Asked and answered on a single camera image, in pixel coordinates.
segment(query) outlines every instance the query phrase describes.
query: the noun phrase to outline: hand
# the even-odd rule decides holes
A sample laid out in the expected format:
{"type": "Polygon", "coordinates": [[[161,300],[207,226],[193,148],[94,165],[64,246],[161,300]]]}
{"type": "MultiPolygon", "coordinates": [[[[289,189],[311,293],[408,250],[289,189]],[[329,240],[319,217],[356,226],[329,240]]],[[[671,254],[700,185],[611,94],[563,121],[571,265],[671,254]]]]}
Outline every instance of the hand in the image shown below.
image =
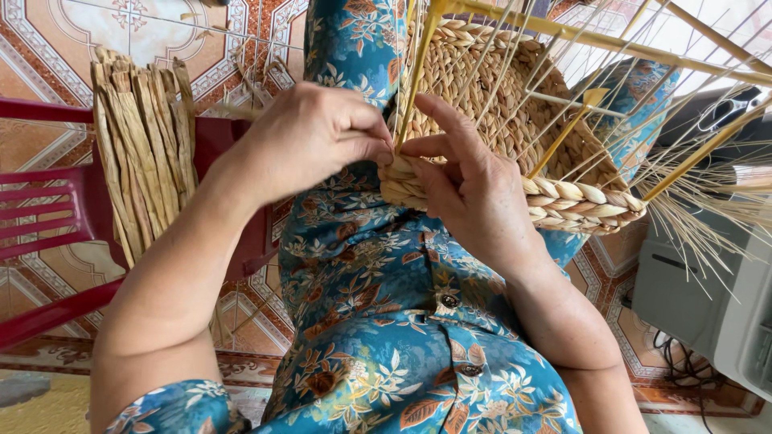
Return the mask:
{"type": "Polygon", "coordinates": [[[215,162],[251,215],[259,206],[313,187],[359,160],[391,163],[391,134],[361,93],[299,83],[280,93],[215,162]]]}
{"type": "Polygon", "coordinates": [[[428,196],[427,214],[442,219],[461,246],[506,280],[517,279],[530,265],[551,262],[528,216],[517,163],[491,152],[472,121],[442,99],[419,94],[415,106],[445,131],[402,148],[413,157],[441,155],[448,161],[412,163],[428,196]]]}

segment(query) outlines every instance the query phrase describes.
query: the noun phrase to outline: shirt button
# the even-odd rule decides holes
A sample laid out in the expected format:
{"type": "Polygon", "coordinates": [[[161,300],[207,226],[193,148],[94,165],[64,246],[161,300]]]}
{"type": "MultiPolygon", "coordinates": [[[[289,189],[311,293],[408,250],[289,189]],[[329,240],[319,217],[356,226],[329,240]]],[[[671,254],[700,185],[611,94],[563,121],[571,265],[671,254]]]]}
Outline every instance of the shirt button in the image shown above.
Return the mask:
{"type": "Polygon", "coordinates": [[[467,377],[478,377],[483,373],[483,367],[475,364],[465,364],[461,367],[461,373],[467,377]]]}
{"type": "Polygon", "coordinates": [[[442,304],[444,304],[445,307],[447,307],[448,309],[455,309],[461,304],[459,299],[455,298],[452,295],[444,295],[442,296],[440,301],[442,301],[442,304]]]}

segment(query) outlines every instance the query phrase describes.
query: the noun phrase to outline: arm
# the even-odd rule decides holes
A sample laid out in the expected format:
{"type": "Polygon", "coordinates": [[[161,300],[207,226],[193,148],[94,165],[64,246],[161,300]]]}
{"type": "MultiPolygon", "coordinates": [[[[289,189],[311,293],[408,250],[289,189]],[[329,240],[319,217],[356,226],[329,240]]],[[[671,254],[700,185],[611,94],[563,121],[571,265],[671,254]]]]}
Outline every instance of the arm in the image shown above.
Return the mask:
{"type": "Polygon", "coordinates": [[[352,161],[388,162],[387,143],[380,111],[358,93],[301,84],[281,94],[212,165],[188,207],[110,304],[94,349],[92,432],[102,432],[134,399],[163,385],[220,381],[207,326],[246,223],[260,206],[352,161]],[[343,139],[350,129],[369,135],[343,139]]]}
{"type": "Polygon", "coordinates": [[[412,162],[427,213],[504,278],[507,300],[533,346],[560,373],[586,432],[647,432],[614,335],[533,228],[518,164],[492,153],[469,119],[439,98],[418,95],[415,105],[446,132],[403,147],[407,155],[447,160],[412,162]]]}

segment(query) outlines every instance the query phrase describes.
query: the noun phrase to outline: red plastic chair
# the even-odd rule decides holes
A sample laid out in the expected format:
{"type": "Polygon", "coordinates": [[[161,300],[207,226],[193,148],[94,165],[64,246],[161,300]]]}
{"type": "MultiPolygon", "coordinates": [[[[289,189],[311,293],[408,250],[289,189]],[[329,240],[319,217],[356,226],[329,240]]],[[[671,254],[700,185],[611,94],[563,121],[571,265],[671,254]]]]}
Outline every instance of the red plastic chair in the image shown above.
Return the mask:
{"type": "MultiPolygon", "coordinates": [[[[8,98],[0,98],[0,117],[86,124],[93,122],[93,115],[89,109],[8,98]]],[[[248,129],[249,122],[244,120],[196,118],[194,165],[198,177],[203,179],[215,159],[228,150],[248,129]]],[[[113,261],[128,269],[124,251],[113,237],[112,206],[102,165],[99,163],[96,142],[92,149],[94,164],[37,172],[0,174],[0,184],[65,180],[63,186],[22,188],[0,192],[0,202],[23,201],[45,196],[69,196],[67,202],[0,209],[0,220],[66,210],[73,212],[71,217],[1,228],[0,241],[10,238],[10,242],[6,242],[4,246],[0,244],[0,260],[41,249],[66,246],[74,242],[100,239],[106,241],[110,247],[110,256],[113,261]],[[63,227],[71,227],[74,230],[47,239],[23,244],[15,243],[17,236],[63,227]]],[[[272,226],[273,208],[271,206],[263,207],[255,213],[242,232],[225,274],[226,280],[239,280],[250,276],[268,263],[278,248],[278,242],[272,241],[272,226]]],[[[116,280],[66,299],[54,300],[45,306],[0,323],[0,351],[106,306],[122,281],[122,279],[116,280]]]]}

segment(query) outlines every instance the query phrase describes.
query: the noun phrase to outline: woven basket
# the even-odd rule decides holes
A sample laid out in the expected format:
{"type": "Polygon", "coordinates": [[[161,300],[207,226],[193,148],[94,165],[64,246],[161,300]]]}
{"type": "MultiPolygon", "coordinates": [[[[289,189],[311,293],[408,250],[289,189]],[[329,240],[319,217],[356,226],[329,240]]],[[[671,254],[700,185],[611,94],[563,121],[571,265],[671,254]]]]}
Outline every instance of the woven basket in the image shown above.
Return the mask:
{"type": "MultiPolygon", "coordinates": [[[[413,34],[414,28],[414,23],[411,23],[409,35],[413,34]]],[[[465,78],[492,34],[493,28],[489,26],[443,19],[426,53],[422,75],[417,83],[418,92],[439,95],[448,102],[457,99],[465,78]]],[[[496,99],[484,114],[481,113],[488,100],[489,90],[498,80],[506,44],[515,36],[515,32],[509,31],[496,35],[491,50],[475,72],[474,80],[457,107],[457,110],[474,121],[482,117],[478,128],[482,140],[492,151],[510,158],[519,155],[532,137],[536,137],[563,107],[561,103],[531,97],[518,109],[517,115],[502,127],[502,123],[521,101],[523,81],[535,67],[537,57],[544,51],[542,44],[523,36],[512,64],[505,70],[503,82],[496,91],[496,99]]],[[[551,65],[551,61],[546,60],[537,78],[551,65]]],[[[409,85],[410,77],[404,73],[400,79],[399,110],[403,110],[407,103],[409,85]]],[[[557,68],[552,69],[536,91],[564,99],[571,97],[557,68]]],[[[517,162],[523,175],[532,171],[575,112],[569,110],[566,116],[561,116],[528,152],[520,155],[517,162]]],[[[402,114],[395,111],[389,124],[401,125],[402,114]]],[[[406,140],[441,133],[437,123],[420,111],[413,110],[410,117],[406,140]]],[[[625,192],[627,185],[618,177],[618,169],[607,151],[601,152],[592,163],[583,165],[566,181],[558,181],[602,148],[602,143],[582,120],[568,134],[541,173],[534,179],[523,176],[523,190],[527,195],[531,220],[536,227],[604,235],[617,232],[629,222],[645,215],[645,202],[625,192]],[[581,179],[568,181],[592,165],[594,168],[581,179]]],[[[425,210],[426,194],[408,159],[396,155],[394,164],[380,167],[381,194],[389,203],[425,210]]]]}

